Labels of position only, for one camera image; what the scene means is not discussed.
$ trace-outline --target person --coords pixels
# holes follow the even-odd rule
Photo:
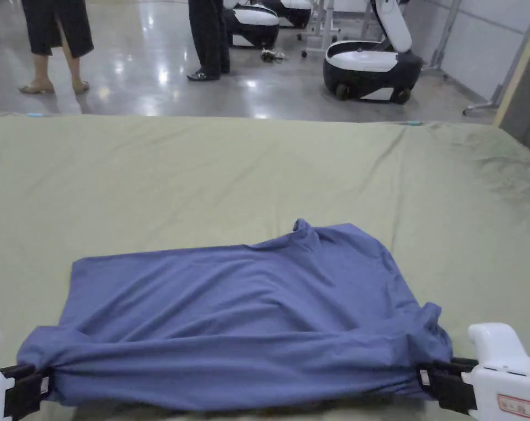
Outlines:
[[[22,0],[35,63],[35,78],[20,88],[24,94],[53,93],[48,75],[53,47],[62,47],[76,95],[90,86],[80,75],[80,57],[94,48],[84,0]]]
[[[189,21],[200,69],[187,77],[197,82],[220,79],[230,71],[224,0],[189,0]]]

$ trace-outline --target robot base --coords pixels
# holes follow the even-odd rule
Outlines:
[[[279,36],[279,18],[258,5],[237,5],[224,11],[231,47],[272,48]]]
[[[282,27],[304,29],[312,17],[308,0],[261,0],[261,4],[275,12]]]
[[[412,52],[392,53],[391,46],[378,52],[383,62],[365,62],[362,51],[373,51],[376,42],[349,41],[333,44],[323,63],[323,79],[340,100],[357,98],[405,104],[421,74],[423,62]]]

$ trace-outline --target bare leg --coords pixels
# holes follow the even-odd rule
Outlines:
[[[24,94],[42,94],[54,92],[54,87],[49,79],[49,56],[33,54],[35,63],[35,78],[26,87],[20,89]]]
[[[66,36],[64,35],[64,30],[62,29],[62,25],[60,24],[60,21],[58,19],[57,25],[58,29],[60,30],[60,37],[62,39],[62,50],[64,50],[64,55],[68,63],[68,68],[70,69],[70,74],[72,75],[72,87],[74,88],[74,92],[76,94],[83,94],[89,90],[89,84],[87,82],[84,82],[81,78],[80,59],[79,57],[74,58],[72,56],[68,41],[66,40]]]

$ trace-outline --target black shoe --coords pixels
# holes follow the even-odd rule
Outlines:
[[[195,72],[192,75],[187,75],[187,78],[194,82],[207,82],[210,80],[220,79],[220,75],[208,75],[204,73],[203,71],[199,70],[198,72]]]

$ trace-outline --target foot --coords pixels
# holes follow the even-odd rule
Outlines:
[[[83,95],[85,92],[89,91],[89,84],[83,80],[72,82],[72,87],[76,95]]]
[[[54,94],[54,86],[49,79],[33,80],[26,87],[20,88],[22,94],[37,95],[37,94]]]
[[[202,70],[199,70],[198,72],[195,72],[192,75],[188,75],[187,78],[194,82],[207,82],[210,80],[220,79],[220,75],[209,75],[203,72]]]

